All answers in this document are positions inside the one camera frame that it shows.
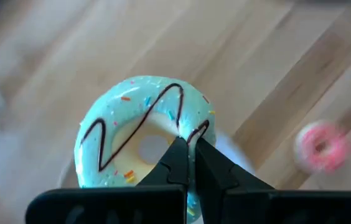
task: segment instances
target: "colorful sprinkle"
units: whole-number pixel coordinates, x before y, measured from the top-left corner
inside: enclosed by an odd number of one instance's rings
[[[169,115],[170,120],[173,121],[173,120],[175,119],[175,117],[173,116],[173,114],[171,113],[171,111],[168,111],[167,114]]]
[[[145,99],[145,106],[149,105],[150,100],[151,100],[150,96]]]
[[[130,97],[126,97],[126,96],[122,96],[120,99],[124,100],[124,101],[130,101],[131,100]]]
[[[133,170],[130,170],[129,172],[127,172],[127,173],[124,174],[124,177],[125,177],[125,178],[128,178],[128,177],[131,177],[133,174],[134,174],[134,171],[133,171]]]
[[[202,97],[203,97],[203,99],[205,99],[205,101],[206,101],[207,103],[210,103],[210,102],[208,101],[208,99],[206,98],[206,96],[202,95]]]
[[[126,179],[126,182],[131,183],[131,182],[134,182],[135,179],[136,179],[135,176],[131,176],[130,178]]]
[[[195,216],[195,212],[192,211],[192,209],[187,208],[187,212],[189,213],[189,215]]]

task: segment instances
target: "wood grain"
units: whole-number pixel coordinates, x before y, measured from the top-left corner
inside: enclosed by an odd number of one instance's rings
[[[61,185],[87,109],[133,75],[204,92],[217,127],[276,188],[351,189],[351,160],[310,175],[292,152],[318,119],[351,139],[351,4],[13,0],[0,3],[0,223],[21,223],[37,194]]]

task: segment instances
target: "toy donut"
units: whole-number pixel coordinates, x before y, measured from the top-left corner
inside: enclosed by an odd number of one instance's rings
[[[180,136],[189,145],[187,221],[195,221],[201,213],[195,145],[200,137],[215,145],[214,114],[206,97],[186,82],[151,76],[124,80],[99,97],[80,123],[74,153],[79,186],[135,186],[158,161],[141,157],[144,139],[159,136],[148,142],[163,145],[165,139],[167,149]]]
[[[308,124],[296,137],[297,163],[309,172],[333,172],[351,152],[351,143],[336,125],[318,121]]]

